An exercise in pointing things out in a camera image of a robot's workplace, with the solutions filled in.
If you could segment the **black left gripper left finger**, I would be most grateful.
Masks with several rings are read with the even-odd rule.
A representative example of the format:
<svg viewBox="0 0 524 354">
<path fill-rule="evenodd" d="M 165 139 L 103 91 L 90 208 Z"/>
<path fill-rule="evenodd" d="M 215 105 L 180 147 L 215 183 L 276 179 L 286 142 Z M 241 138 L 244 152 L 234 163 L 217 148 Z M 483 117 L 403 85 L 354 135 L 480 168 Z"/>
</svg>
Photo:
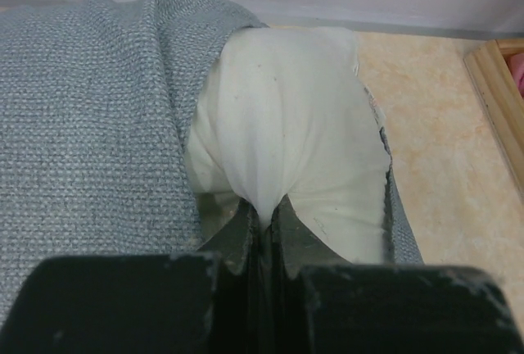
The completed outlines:
<svg viewBox="0 0 524 354">
<path fill-rule="evenodd" d="M 2 326 L 2 352 L 258 352 L 257 223 L 241 202 L 195 252 L 42 261 Z"/>
</svg>

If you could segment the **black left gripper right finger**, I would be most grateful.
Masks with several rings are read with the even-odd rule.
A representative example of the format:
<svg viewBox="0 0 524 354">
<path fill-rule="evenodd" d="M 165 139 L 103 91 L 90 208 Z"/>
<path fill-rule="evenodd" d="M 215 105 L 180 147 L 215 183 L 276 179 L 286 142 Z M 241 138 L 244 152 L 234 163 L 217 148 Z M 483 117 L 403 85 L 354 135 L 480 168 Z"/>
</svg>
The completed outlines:
<svg viewBox="0 0 524 354">
<path fill-rule="evenodd" d="M 283 199 L 273 213 L 277 353 L 520 353 L 497 283 L 464 265 L 350 264 Z"/>
</svg>

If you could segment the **white pillow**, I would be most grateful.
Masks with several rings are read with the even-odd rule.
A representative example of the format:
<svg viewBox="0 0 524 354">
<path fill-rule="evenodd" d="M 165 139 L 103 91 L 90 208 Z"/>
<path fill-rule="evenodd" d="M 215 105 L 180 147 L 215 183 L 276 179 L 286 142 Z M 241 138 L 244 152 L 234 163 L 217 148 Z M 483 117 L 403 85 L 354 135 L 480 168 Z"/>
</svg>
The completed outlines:
<svg viewBox="0 0 524 354">
<path fill-rule="evenodd" d="M 345 28 L 234 33 L 199 94 L 185 162 L 205 238 L 248 201 L 263 229 L 288 197 L 299 220 L 344 259 L 386 260 L 381 120 Z"/>
</svg>

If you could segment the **grey-blue pillowcase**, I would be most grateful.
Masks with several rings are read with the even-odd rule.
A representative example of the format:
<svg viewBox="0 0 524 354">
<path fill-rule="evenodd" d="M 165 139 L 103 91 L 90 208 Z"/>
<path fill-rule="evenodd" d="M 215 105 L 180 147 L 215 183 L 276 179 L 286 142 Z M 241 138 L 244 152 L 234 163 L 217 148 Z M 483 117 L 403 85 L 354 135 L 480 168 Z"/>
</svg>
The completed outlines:
<svg viewBox="0 0 524 354">
<path fill-rule="evenodd" d="M 227 0 L 83 0 L 1 14 L 1 316 L 55 256 L 204 243 L 185 154 L 199 94 L 237 31 Z M 422 256 L 386 176 L 386 260 Z"/>
</svg>

